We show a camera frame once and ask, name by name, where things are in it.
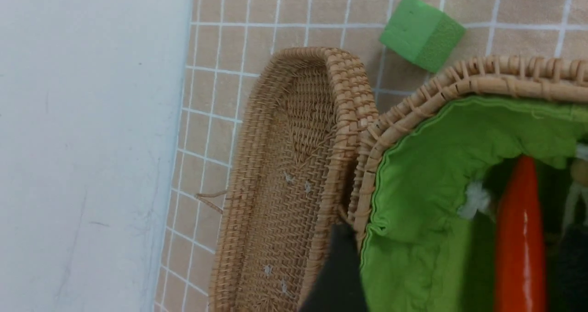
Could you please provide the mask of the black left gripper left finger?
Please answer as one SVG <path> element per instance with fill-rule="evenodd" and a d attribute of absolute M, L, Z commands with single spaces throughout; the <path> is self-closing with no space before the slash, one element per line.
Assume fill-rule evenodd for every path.
<path fill-rule="evenodd" d="M 360 263 L 352 226 L 334 224 L 329 255 L 300 311 L 367 312 Z"/>

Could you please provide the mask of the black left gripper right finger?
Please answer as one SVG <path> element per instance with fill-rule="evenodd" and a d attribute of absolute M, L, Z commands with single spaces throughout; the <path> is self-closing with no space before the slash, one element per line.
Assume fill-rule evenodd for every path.
<path fill-rule="evenodd" d="M 568 227 L 552 240 L 548 256 L 548 312 L 588 310 L 588 233 L 586 227 Z"/>

